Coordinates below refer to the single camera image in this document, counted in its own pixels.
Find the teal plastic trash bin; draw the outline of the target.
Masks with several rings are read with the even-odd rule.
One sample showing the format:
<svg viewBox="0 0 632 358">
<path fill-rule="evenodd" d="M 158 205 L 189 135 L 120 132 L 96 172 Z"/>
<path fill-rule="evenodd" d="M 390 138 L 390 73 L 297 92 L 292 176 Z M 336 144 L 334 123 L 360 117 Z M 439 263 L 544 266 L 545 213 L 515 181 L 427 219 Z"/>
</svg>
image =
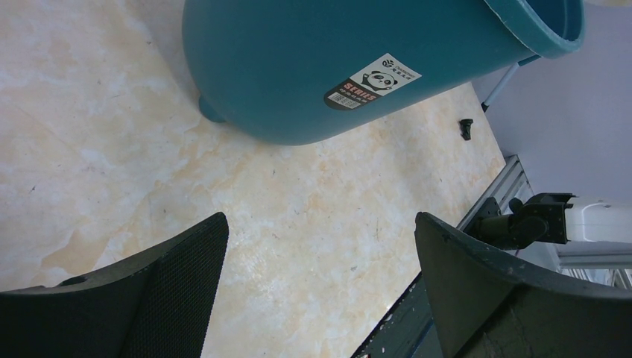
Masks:
<svg viewBox="0 0 632 358">
<path fill-rule="evenodd" d="M 182 35 L 204 117 L 305 145 L 570 54 L 584 29 L 582 1 L 187 1 Z"/>
</svg>

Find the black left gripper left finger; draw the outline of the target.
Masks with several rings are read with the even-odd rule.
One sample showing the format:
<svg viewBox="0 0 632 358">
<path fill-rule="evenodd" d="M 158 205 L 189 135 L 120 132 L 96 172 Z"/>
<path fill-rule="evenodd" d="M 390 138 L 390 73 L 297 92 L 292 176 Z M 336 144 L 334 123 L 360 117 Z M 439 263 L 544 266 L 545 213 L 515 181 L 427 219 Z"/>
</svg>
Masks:
<svg viewBox="0 0 632 358">
<path fill-rule="evenodd" d="M 3 357 L 199 357 L 229 239 L 216 213 L 56 286 L 1 294 Z"/>
</svg>

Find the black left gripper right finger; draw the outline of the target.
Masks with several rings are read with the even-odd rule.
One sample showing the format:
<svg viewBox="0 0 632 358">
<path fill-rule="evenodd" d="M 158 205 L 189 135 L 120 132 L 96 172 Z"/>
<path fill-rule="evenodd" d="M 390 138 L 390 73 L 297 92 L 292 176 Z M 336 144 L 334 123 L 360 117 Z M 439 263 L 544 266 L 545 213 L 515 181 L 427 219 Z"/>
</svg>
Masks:
<svg viewBox="0 0 632 358">
<path fill-rule="evenodd" d="M 430 213 L 415 242 L 445 357 L 629 357 L 631 292 L 536 266 Z"/>
</svg>

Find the small black plastic clip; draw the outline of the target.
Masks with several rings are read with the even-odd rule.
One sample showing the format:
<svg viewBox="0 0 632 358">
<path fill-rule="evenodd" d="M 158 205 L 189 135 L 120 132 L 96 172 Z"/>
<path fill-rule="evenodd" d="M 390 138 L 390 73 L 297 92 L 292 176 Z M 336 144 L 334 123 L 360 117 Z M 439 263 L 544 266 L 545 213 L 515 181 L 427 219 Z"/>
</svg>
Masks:
<svg viewBox="0 0 632 358">
<path fill-rule="evenodd" d="M 470 141 L 471 140 L 471 128 L 473 125 L 473 119 L 461 119 L 459 121 L 459 128 L 461 131 L 461 137 L 465 140 L 465 141 Z"/>
</svg>

